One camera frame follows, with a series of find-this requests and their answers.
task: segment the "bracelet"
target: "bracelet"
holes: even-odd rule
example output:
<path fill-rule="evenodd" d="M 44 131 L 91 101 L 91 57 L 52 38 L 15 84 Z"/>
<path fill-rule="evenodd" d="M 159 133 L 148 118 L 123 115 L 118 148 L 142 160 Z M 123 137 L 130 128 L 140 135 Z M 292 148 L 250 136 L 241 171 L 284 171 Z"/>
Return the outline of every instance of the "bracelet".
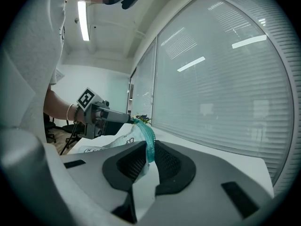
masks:
<path fill-rule="evenodd" d="M 77 121 L 77 114 L 79 113 L 79 109 L 80 109 L 80 106 L 78 105 L 76 110 L 75 110 L 75 113 L 74 113 L 74 120 L 73 120 L 73 123 L 74 124 L 77 124 L 78 121 Z"/>
<path fill-rule="evenodd" d="M 73 106 L 73 104 L 71 104 L 71 105 L 69 106 L 68 110 L 67 110 L 67 115 L 66 115 L 67 120 L 69 120 L 69 119 L 68 119 L 68 113 L 69 113 L 69 110 L 70 110 L 71 106 Z"/>

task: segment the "office chair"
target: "office chair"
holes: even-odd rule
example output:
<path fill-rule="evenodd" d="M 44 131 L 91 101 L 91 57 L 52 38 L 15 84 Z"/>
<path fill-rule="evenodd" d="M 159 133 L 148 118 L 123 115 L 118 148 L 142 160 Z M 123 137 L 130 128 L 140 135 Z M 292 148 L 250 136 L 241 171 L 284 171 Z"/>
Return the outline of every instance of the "office chair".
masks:
<path fill-rule="evenodd" d="M 62 129 L 68 133 L 72 133 L 73 131 L 73 128 L 74 128 L 75 124 L 72 124 L 72 125 L 69 125 L 69 122 L 67 121 L 67 125 L 66 126 L 63 126 Z M 73 143 L 75 141 L 79 141 L 81 138 L 79 137 L 79 134 L 80 133 L 84 133 L 85 131 L 85 126 L 79 122 L 79 124 L 77 125 L 76 129 L 75 129 L 75 132 L 74 132 L 74 136 L 73 138 L 71 139 L 70 143 Z"/>
<path fill-rule="evenodd" d="M 46 138 L 52 139 L 54 141 L 54 143 L 56 143 L 56 139 L 54 134 L 50 134 L 49 130 L 52 128 L 55 128 L 55 124 L 54 124 L 54 118 L 52 118 L 52 122 L 50 121 L 50 116 L 43 113 L 43 117 L 44 117 L 44 128 L 45 128 L 45 135 Z"/>

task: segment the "black rectangular slot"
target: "black rectangular slot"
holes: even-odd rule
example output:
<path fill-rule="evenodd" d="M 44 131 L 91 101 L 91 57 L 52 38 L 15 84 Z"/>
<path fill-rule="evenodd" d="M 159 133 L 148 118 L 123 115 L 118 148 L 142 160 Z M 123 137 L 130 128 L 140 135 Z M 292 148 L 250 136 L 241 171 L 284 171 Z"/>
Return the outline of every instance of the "black rectangular slot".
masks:
<path fill-rule="evenodd" d="M 66 169 L 68 169 L 68 168 L 74 168 L 74 167 L 80 166 L 82 164 L 85 164 L 85 162 L 83 160 L 70 161 L 70 162 L 64 163 Z"/>
<path fill-rule="evenodd" d="M 223 183 L 222 187 L 243 218 L 249 217 L 258 210 L 257 205 L 236 182 Z"/>

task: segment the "floor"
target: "floor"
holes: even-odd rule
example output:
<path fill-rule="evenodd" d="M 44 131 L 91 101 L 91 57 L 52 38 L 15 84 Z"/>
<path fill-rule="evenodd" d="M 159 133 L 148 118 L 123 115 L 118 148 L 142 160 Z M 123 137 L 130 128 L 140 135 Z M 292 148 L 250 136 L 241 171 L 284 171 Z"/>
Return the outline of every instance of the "floor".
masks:
<path fill-rule="evenodd" d="M 56 147 L 57 152 L 60 154 L 64 146 L 66 145 L 66 138 L 69 138 L 71 134 L 56 128 L 50 129 L 49 133 L 54 134 L 56 143 L 54 143 L 54 141 L 49 138 L 47 138 L 47 142 L 53 144 Z M 69 145 L 69 149 L 66 148 L 64 150 L 63 155 L 66 155 L 76 143 L 77 141 L 71 143 Z"/>

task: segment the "fluorescent light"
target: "fluorescent light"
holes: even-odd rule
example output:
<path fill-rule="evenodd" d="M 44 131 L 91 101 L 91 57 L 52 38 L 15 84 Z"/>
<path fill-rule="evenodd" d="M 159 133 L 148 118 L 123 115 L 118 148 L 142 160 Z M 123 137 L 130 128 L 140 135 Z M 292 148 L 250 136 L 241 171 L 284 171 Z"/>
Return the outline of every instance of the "fluorescent light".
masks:
<path fill-rule="evenodd" d="M 261 36 L 253 37 L 253 38 L 250 38 L 250 39 L 243 40 L 241 42 L 232 44 L 232 48 L 239 48 L 241 46 L 248 45 L 250 43 L 259 42 L 259 41 L 264 41 L 266 39 L 267 39 L 266 35 L 261 35 Z"/>
<path fill-rule="evenodd" d="M 81 34 L 83 35 L 84 41 L 90 41 L 89 33 L 88 33 L 88 25 L 87 25 L 87 6 L 83 1 L 79 1 L 77 3 L 79 9 L 79 23 Z"/>
<path fill-rule="evenodd" d="M 186 69 L 188 69 L 189 67 L 191 67 L 191 66 L 193 66 L 193 65 L 196 65 L 196 64 L 198 64 L 198 63 L 200 63 L 200 62 L 202 62 L 202 61 L 204 61 L 204 60 L 205 60 L 204 57 L 198 58 L 198 59 L 196 59 L 196 60 L 190 62 L 189 64 L 184 65 L 183 67 L 181 67 L 180 69 L 178 69 L 178 71 L 181 72 L 181 71 L 183 71 L 183 70 L 186 70 Z"/>

